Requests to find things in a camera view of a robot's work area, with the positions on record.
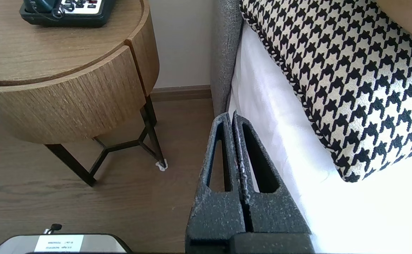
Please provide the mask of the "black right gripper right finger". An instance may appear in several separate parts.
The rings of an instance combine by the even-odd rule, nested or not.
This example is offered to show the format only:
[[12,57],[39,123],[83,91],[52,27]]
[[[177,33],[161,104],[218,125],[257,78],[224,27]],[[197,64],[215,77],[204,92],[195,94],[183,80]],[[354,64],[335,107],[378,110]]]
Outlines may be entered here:
[[314,254],[311,230],[251,123],[233,114],[245,232],[232,254]]

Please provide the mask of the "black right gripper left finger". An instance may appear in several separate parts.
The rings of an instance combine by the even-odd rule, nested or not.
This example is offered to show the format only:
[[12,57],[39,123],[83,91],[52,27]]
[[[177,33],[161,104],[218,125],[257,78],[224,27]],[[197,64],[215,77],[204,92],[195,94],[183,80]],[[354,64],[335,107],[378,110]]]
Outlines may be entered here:
[[[222,144],[224,192],[210,188],[217,142]],[[187,254],[225,254],[230,239],[246,231],[233,129],[228,113],[212,123],[199,183],[185,230]]]

